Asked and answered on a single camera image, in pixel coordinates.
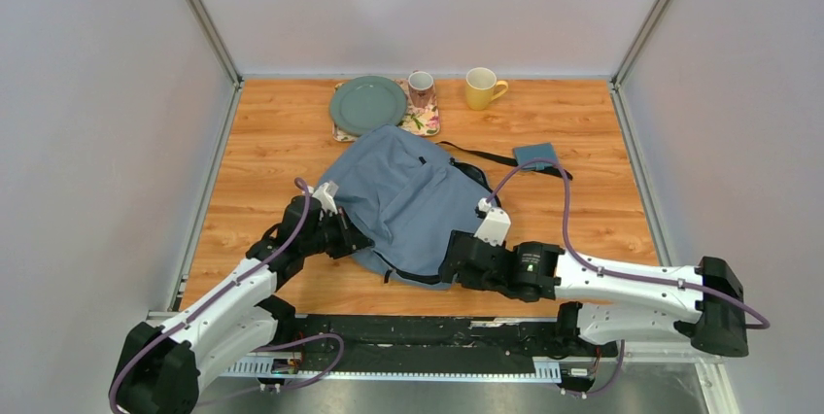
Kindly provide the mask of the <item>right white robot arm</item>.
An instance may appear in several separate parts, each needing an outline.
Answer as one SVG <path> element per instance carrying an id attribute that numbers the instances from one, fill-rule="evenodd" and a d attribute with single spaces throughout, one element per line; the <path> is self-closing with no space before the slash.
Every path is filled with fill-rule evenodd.
<path id="1" fill-rule="evenodd" d="M 743 286 L 723 259 L 669 267 L 577 256 L 534 241 L 507 249 L 508 214 L 486 200 L 476 211 L 476 231 L 452 232 L 441 280 L 524 302 L 561 300 L 554 340 L 564 353 L 620 340 L 685 339 L 711 355 L 748 355 Z"/>

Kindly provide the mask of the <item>blue fabric backpack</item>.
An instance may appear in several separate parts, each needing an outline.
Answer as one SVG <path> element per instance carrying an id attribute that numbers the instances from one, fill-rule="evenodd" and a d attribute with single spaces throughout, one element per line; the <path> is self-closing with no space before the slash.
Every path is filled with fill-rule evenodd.
<path id="1" fill-rule="evenodd" d="M 374 241 L 353 254 L 358 264 L 386 281 L 437 291 L 458 284 L 439 275 L 451 232 L 478 228 L 481 198 L 503 209 L 483 170 L 390 125 L 359 137 L 319 182 L 338 186 L 335 203 Z"/>

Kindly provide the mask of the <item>teal wallet notebook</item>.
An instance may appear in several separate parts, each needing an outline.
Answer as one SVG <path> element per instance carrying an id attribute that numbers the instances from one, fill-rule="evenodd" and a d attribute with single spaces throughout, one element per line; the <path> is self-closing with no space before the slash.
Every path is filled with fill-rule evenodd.
<path id="1" fill-rule="evenodd" d="M 557 169 L 555 163 L 558 161 L 558 157 L 551 143 L 516 147 L 512 150 L 512 153 L 518 165 L 522 165 L 522 169 L 525 171 L 545 171 Z M 538 158 L 549 159 L 549 162 L 534 162 L 527 165 L 528 161 Z"/>

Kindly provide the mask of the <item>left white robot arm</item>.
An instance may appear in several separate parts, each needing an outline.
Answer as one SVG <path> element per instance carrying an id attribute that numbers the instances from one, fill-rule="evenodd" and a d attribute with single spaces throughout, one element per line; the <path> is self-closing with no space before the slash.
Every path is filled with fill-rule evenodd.
<path id="1" fill-rule="evenodd" d="M 247 354 L 291 347 L 294 309 L 275 293 L 306 258 L 340 259 L 372 246 L 335 203 L 334 182 L 295 183 L 302 193 L 283 219 L 218 285 L 161 324 L 141 322 L 128 333 L 108 393 L 112 412 L 190 413 L 202 391 Z"/>

